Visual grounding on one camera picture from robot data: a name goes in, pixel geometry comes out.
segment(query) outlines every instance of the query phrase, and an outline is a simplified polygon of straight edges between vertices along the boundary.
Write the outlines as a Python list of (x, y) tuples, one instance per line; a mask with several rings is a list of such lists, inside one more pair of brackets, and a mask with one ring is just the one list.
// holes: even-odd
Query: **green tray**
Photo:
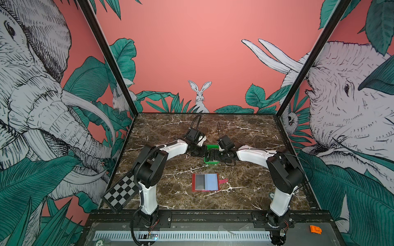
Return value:
[[(207, 144), (207, 145), (206, 145), (206, 148), (207, 148), (207, 150), (210, 150), (210, 149), (219, 149), (219, 145), (217, 145), (217, 144)], [(212, 164), (218, 164), (220, 161), (207, 161), (207, 160), (205, 159), (205, 157), (204, 157), (204, 162), (205, 162), (206, 164), (212, 165)]]

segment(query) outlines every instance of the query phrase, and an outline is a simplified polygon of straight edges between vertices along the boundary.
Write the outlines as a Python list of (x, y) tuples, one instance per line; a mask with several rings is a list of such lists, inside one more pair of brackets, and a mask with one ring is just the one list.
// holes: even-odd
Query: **brown marble surface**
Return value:
[[(145, 143), (171, 142), (173, 137), (185, 134), (195, 115), (140, 114), (137, 117), (112, 184), (129, 171)], [(275, 121), (269, 115), (203, 115), (199, 129), (205, 133), (205, 144), (216, 144), (221, 135), (228, 135), (233, 142), (256, 148), (275, 150), (283, 146)], [(220, 191), (192, 192), (192, 173), (218, 173), (228, 183), (220, 185)], [(268, 169), (249, 162), (239, 161), (235, 166), (225, 163), (206, 165), (203, 158), (187, 155), (167, 161), (163, 177), (157, 184), (157, 201), (164, 209), (268, 209), (269, 193), (275, 191)], [(125, 208), (135, 209), (139, 196)], [(290, 203), (292, 210), (309, 210), (305, 194), (299, 189)]]

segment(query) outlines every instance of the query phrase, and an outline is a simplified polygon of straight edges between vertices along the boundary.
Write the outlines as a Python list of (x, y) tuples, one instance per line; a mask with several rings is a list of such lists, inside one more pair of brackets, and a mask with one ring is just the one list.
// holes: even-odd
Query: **black metal frame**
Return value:
[(304, 81), (309, 69), (312, 67), (315, 60), (318, 58), (320, 52), (322, 51), (324, 45), (326, 44), (328, 38), (333, 33), (335, 27), (339, 23), (341, 17), (345, 13), (347, 7), (349, 6), (351, 0), (340, 0), (337, 7), (335, 8), (333, 14), (331, 15), (330, 19), (328, 20), (326, 26), (324, 27), (322, 33), (320, 34), (319, 39), (317, 40), (315, 46), (313, 47), (312, 51), (310, 52), (309, 57), (307, 58), (304, 66), (301, 68), (301, 71), (298, 73), (296, 80), (294, 81), (292, 87), (287, 93), (286, 98), (284, 99), (281, 107), (277, 111), (276, 115), (280, 118), (283, 112), (286, 109), (286, 106), (290, 103), (291, 99), (293, 98), (294, 94), (297, 92), (298, 88), (300, 87), (302, 81)]
[[(134, 213), (134, 209), (124, 209), (119, 214), (114, 214), (107, 210), (93, 210), (85, 224), (82, 234), (76, 246), (83, 246), (93, 223), (114, 223), (129, 222)], [(192, 223), (254, 223), (255, 228), (265, 228), (266, 230), (277, 230), (269, 225), (259, 223), (259, 215), (264, 216), (265, 210), (175, 210), (175, 209), (159, 209), (159, 214), (163, 214), (166, 218), (170, 218), (169, 223), (165, 222), (162, 228), (176, 223), (192, 222)], [(340, 246), (345, 246), (345, 242), (328, 211), (289, 211), (291, 220), (290, 228), (297, 223), (328, 223), (331, 225)]]
[(138, 111), (136, 106), (133, 103), (133, 100), (130, 97), (130, 94), (128, 92), (128, 88), (125, 85), (125, 82), (123, 81), (123, 76), (119, 70), (119, 67), (112, 55), (111, 49), (108, 46), (107, 40), (104, 36), (104, 34), (101, 31), (100, 25), (97, 22), (95, 13), (93, 12), (92, 8), (90, 7), (90, 4), (88, 0), (78, 0), (79, 6), (81, 7), (82, 12), (85, 15), (85, 18), (87, 22), (89, 23), (89, 26), (96, 37), (96, 40), (101, 48), (101, 51), (104, 54), (105, 60), (108, 62), (108, 66), (110, 67), (113, 76), (115, 77), (116, 82), (119, 84), (119, 87), (122, 90), (123, 95), (126, 97), (126, 101), (131, 109), (131, 112), (134, 115), (134, 118), (138, 116)]

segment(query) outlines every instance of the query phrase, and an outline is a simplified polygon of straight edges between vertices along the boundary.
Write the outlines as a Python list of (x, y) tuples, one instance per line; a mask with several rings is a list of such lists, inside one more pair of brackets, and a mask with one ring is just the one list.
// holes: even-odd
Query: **elephant tusk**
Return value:
[(41, 130), (33, 129), (23, 133), (23, 137), (29, 144), (30, 148), (40, 157), (43, 161), (50, 161), (57, 158), (57, 156), (50, 149), (45, 141)]
[(97, 115), (98, 117), (100, 117), (106, 124), (107, 126), (110, 128), (111, 134), (112, 134), (112, 146), (115, 143), (115, 130), (112, 126), (112, 123), (110, 121), (110, 119), (108, 118), (108, 116), (101, 111), (98, 107), (94, 106), (92, 103), (86, 101), (85, 99), (82, 99), (68, 91), (63, 90), (63, 92), (61, 93), (61, 100), (62, 102), (67, 105), (67, 106), (76, 106), (76, 107), (80, 107), (81, 109), (85, 109), (88, 110), (92, 113), (94, 113), (95, 115)]
[(99, 174), (96, 175), (85, 175), (85, 174), (80, 174), (79, 172), (76, 172), (72, 170), (69, 174), (67, 174), (63, 180), (74, 185), (84, 185), (84, 184), (89, 184), (92, 183), (96, 180), (99, 180), (107, 170), (102, 171)]

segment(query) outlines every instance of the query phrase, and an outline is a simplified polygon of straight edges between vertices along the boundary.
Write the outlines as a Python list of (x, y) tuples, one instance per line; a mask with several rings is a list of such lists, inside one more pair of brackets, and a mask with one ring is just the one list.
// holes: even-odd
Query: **tropical leaf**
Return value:
[(136, 94), (137, 96), (137, 100), (138, 101), (143, 101), (145, 99), (145, 97), (152, 99), (153, 101), (158, 101), (161, 99), (161, 96), (163, 96), (164, 98), (170, 96), (172, 98), (175, 97), (174, 94), (172, 94), (171, 92), (158, 92), (158, 91), (142, 91), (138, 94)]
[(258, 114), (276, 114), (276, 106), (265, 107), (257, 111)]
[(186, 103), (186, 105), (183, 107), (182, 113), (186, 113), (186, 112), (187, 112), (190, 102), (191, 102), (191, 100), (188, 101), (188, 102)]
[(308, 96), (305, 96), (295, 107), (294, 112), (297, 112), (304, 104), (305, 102), (308, 100)]
[(163, 104), (164, 110), (165, 110), (166, 112), (170, 112), (169, 109), (168, 109), (168, 104), (167, 104), (167, 102), (165, 101), (165, 98), (163, 97), (163, 95), (160, 95), (160, 96), (162, 97), (162, 104)]
[(394, 36), (394, 2), (373, 0), (368, 10), (365, 33), (375, 50), (386, 54)]
[(30, 161), (25, 158), (1, 171), (0, 242), (15, 229), (30, 198), (34, 211), (44, 197), (57, 187), (75, 165), (80, 163), (79, 159), (69, 155), (50, 161)]
[(150, 105), (152, 108), (156, 109), (156, 110), (159, 111), (159, 112), (168, 113), (166, 110), (160, 108), (159, 106), (157, 106), (157, 105), (154, 104), (154, 103), (151, 103), (151, 102), (147, 101), (147, 104)]
[(298, 135), (298, 136), (306, 136), (306, 137), (310, 137), (310, 138), (312, 138), (312, 136), (311, 136), (311, 135), (309, 135), (309, 134), (307, 134), (307, 133), (305, 133), (305, 132), (303, 132), (303, 131), (295, 131), (295, 132), (294, 132), (294, 135)]
[(121, 8), (119, 6), (119, 0), (106, 0), (111, 9), (116, 13), (116, 15), (121, 19)]
[(79, 198), (78, 205), (84, 209), (85, 213), (90, 213), (92, 210), (97, 209), (99, 206), (95, 204), (89, 196), (83, 192), (76, 194)]
[(301, 149), (306, 147), (305, 145), (300, 144), (299, 142), (292, 142), (292, 145), (294, 147), (298, 147), (298, 148), (301, 148)]
[(299, 87), (298, 87), (297, 91), (294, 94), (293, 109), (295, 109), (297, 107), (298, 96), (299, 96)]
[(6, 246), (22, 246), (23, 239), (29, 224), (30, 215), (32, 214), (32, 200), (29, 199), (26, 209), (22, 214), (17, 226), (8, 238)]
[(257, 107), (257, 103), (266, 99), (264, 89), (252, 84), (246, 92), (245, 99), (247, 104)]
[(254, 112), (254, 109), (239, 109), (234, 114), (253, 114)]
[(134, 102), (134, 105), (136, 106), (136, 108), (137, 108), (137, 111), (139, 112), (139, 113), (142, 113), (142, 111), (144, 110), (143, 109), (143, 107), (142, 107), (142, 105), (141, 105), (141, 102), (140, 101), (133, 101)]
[(93, 56), (89, 56), (81, 67), (74, 70), (63, 90), (89, 102), (95, 102), (107, 88), (108, 76), (105, 65)]
[(215, 113), (219, 113), (219, 114), (232, 114), (237, 110), (242, 109), (241, 106), (237, 106), (237, 105), (227, 105), (224, 107), (221, 107), (220, 109), (215, 110)]
[(309, 129), (309, 128), (310, 128), (309, 125), (302, 125), (302, 126), (297, 127), (297, 131), (301, 131), (301, 130), (305, 130), (305, 129)]
[[(132, 58), (136, 57), (137, 55), (134, 41), (131, 39), (118, 39), (110, 47), (123, 78), (133, 81), (136, 75), (136, 64)], [(107, 72), (110, 73), (108, 74), (108, 78), (110, 81), (111, 90), (113, 90), (116, 88), (117, 82), (115, 77), (112, 75), (112, 71), (107, 70)]]
[(307, 108), (301, 109), (300, 111), (296, 112), (296, 114), (309, 116), (310, 115), (309, 108), (307, 107)]
[(286, 85), (286, 86), (280, 88), (279, 90), (272, 93), (271, 96), (269, 96), (267, 98), (267, 100), (272, 99), (272, 103), (279, 101), (280, 99), (282, 99), (283, 97), (285, 97), (287, 95), (290, 88), (291, 88), (291, 85)]
[(338, 220), (346, 195), (350, 215), (349, 238), (360, 246), (394, 245), (394, 195), (376, 181), (320, 158), (299, 152), (300, 161), (322, 209)]
[(261, 109), (267, 107), (268, 105), (271, 105), (272, 103), (274, 103), (273, 99), (267, 99), (267, 100), (259, 101), (256, 105), (258, 109)]
[[(336, 5), (338, 0), (325, 0), (322, 9), (320, 11), (320, 27), (319, 29), (323, 28), (325, 24), (327, 23), (329, 17), (331, 16), (331, 13), (334, 11), (334, 7)], [(345, 13), (343, 14), (341, 20), (343, 20), (352, 10), (359, 4), (361, 0), (352, 0), (348, 6), (348, 8), (345, 10)]]
[(66, 213), (69, 208), (71, 200), (64, 205), (59, 211), (51, 218), (45, 225), (37, 239), (34, 241), (33, 246), (52, 246), (54, 242), (62, 235), (60, 229), (65, 221)]
[(309, 141), (308, 139), (306, 139), (304, 137), (289, 136), (289, 138), (291, 140), (293, 140), (294, 142), (310, 142), (310, 143), (312, 143), (311, 141)]
[(96, 13), (97, 12), (97, 8), (96, 8), (95, 0), (90, 0), (90, 3), (92, 4), (93, 10)]
[(359, 85), (358, 90), (371, 88), (377, 91), (394, 95), (394, 55), (376, 68)]

